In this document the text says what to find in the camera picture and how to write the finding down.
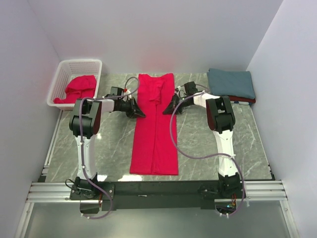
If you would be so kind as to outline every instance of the black metal base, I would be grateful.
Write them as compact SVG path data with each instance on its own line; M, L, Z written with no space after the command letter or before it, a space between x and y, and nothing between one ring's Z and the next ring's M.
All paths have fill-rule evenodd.
M98 185L113 197L113 210L143 208L187 208L214 209L215 199L231 199L231 194L219 191L218 180L199 181L140 181L98 182ZM232 191L242 198L242 184ZM75 192L70 200L88 200ZM107 211L110 201L104 195L102 210Z

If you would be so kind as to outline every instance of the folded blue cloth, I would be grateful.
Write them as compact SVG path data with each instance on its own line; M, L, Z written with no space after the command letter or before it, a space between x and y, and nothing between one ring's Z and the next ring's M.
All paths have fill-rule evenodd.
M229 95L250 99L256 97L249 71L235 72L210 68L207 77L213 95Z

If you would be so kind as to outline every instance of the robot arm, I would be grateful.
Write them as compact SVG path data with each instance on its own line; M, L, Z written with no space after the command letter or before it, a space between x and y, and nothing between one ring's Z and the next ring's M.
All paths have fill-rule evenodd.
M235 116L228 96L214 96L208 93L198 92L194 82L184 84L186 97L196 95L187 100L186 97L179 98L178 88L175 89L175 94L168 107L163 112L164 114L172 114L176 105L180 100L185 100L176 113L181 114L184 107L190 105L198 105L206 108L208 126L213 131L216 138L218 153L228 154L233 156L232 131L235 124ZM219 192L224 196L234 194L240 190L240 176L238 170L227 156L219 156Z
M121 96L122 98L107 99L111 96ZM84 196L93 196L96 194L96 189L91 186L86 180L83 173L83 165L87 178L94 184L97 184L97 170L95 164L95 140L96 134L100 128L101 115L104 112L120 111L125 112L127 117L145 117L145 114L138 107L134 97L126 97L124 99L124 90L122 88L112 87L110 94L107 94L103 100L91 101L86 100L82 106L82 126L83 126L83 141L84 141L84 163L81 157L81 138L80 138L80 123L79 112L81 99L77 99L69 121L69 128L75 136L78 149L78 173L75 179L75 187L77 193L83 193Z
M228 102L224 97L214 96L208 93L196 96L193 99L194 105L207 109L208 125L216 138L218 153L233 156L232 130L235 118L230 101ZM223 114L218 112L218 110L221 109L223 109ZM222 177L230 177L234 176L238 170L230 158L220 155L218 172Z

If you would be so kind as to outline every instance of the stack of folded clothes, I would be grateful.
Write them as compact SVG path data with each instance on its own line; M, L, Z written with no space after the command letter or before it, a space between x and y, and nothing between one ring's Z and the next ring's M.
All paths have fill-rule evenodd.
M227 95L233 103L244 105L256 102L249 71L223 71L210 68L207 77L211 94Z

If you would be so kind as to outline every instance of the folded clothes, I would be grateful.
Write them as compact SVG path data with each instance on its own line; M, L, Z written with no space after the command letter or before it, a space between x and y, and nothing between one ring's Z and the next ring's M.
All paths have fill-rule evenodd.
M213 95L232 95L249 99L256 97L249 71L223 71L210 68L207 77Z
M255 99L250 98L243 98L243 97L236 97L236 96L230 96L230 101L233 103L241 104L241 105L252 105L253 103L256 103Z
M70 81L65 89L66 98L55 98L54 103L75 103L78 98L92 98L96 90L96 79L93 75L83 75Z

